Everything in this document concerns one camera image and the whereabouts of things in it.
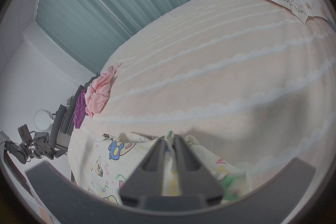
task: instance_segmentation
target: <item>pink garment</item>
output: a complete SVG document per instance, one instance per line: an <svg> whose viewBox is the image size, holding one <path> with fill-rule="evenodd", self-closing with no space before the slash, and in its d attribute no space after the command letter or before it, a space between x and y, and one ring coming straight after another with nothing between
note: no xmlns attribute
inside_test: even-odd
<svg viewBox="0 0 336 224"><path fill-rule="evenodd" d="M90 118L94 114L101 112L107 103L110 97L112 79L120 65L121 63L111 66L106 72L102 72L87 88L85 112L88 113Z"/></svg>

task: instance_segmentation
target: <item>purple satin garment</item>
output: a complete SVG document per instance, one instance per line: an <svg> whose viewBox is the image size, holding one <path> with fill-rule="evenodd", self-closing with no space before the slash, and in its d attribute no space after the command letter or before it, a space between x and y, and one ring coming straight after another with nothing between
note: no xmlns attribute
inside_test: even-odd
<svg viewBox="0 0 336 224"><path fill-rule="evenodd" d="M84 97L85 93L86 93L86 89L82 89L81 94L78 96L78 99L76 102L76 108L73 114L73 123L76 129L81 128L84 117L86 115L86 112L85 112L86 103L85 103L85 97Z"/></svg>

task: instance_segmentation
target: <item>bed sheet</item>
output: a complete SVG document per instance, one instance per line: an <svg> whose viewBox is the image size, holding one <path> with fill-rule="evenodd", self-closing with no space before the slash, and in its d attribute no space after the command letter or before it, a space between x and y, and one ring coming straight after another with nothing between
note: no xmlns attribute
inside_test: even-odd
<svg viewBox="0 0 336 224"><path fill-rule="evenodd" d="M326 155L306 152L331 150L317 142L334 137L335 42L323 19L303 24L267 0L192 0L175 8L105 64L122 62L110 99L70 140L78 185L88 184L92 145L103 133L193 135L251 177L297 155L320 165ZM255 187L273 173L266 174Z"/></svg>

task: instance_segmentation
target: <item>striped bed sheet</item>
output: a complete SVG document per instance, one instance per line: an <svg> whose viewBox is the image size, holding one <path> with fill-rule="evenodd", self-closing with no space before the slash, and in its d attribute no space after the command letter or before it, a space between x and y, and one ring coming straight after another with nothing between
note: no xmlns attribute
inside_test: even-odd
<svg viewBox="0 0 336 224"><path fill-rule="evenodd" d="M335 145L336 35L267 0L191 0L111 55L122 62L100 114L73 131L68 158L88 185L102 134L169 130L251 174L252 188L300 156L328 167Z"/></svg>

